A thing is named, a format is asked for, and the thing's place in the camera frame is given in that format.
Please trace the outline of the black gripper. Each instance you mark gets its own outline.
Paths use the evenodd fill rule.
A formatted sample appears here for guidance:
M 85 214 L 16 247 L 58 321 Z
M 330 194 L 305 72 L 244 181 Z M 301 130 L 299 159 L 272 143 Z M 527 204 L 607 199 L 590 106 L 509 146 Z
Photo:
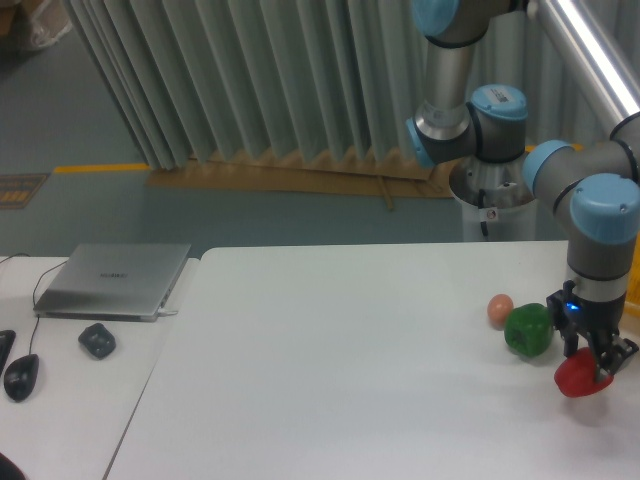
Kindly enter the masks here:
M 564 341 L 563 355 L 574 356 L 579 339 L 585 339 L 594 356 L 597 383 L 612 379 L 639 352 L 637 343 L 620 337 L 625 299 L 626 294 L 606 301 L 587 299 L 573 280 L 566 280 L 546 299 L 553 328 Z

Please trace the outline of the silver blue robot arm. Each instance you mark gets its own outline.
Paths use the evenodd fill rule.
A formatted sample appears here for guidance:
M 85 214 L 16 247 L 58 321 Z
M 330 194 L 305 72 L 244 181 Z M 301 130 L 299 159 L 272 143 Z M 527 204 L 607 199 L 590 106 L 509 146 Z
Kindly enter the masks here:
M 491 21 L 522 11 L 544 30 L 594 110 L 607 140 L 577 150 L 561 140 L 524 149 L 523 94 L 465 87 L 475 45 Z M 637 353 L 619 331 L 639 232 L 639 81 L 611 35 L 579 1 L 416 1 L 412 17 L 428 41 L 424 103 L 406 126 L 418 162 L 469 157 L 516 165 L 531 195 L 568 236 L 567 275 L 547 306 L 564 354 L 585 356 L 594 384 L 611 380 Z

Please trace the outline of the dark sleeved forearm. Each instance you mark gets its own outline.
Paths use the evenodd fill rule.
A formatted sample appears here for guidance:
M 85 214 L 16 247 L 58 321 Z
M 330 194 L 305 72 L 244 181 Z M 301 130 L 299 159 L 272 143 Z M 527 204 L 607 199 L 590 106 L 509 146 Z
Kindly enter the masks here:
M 4 454 L 0 454 L 0 480 L 25 480 L 22 470 Z

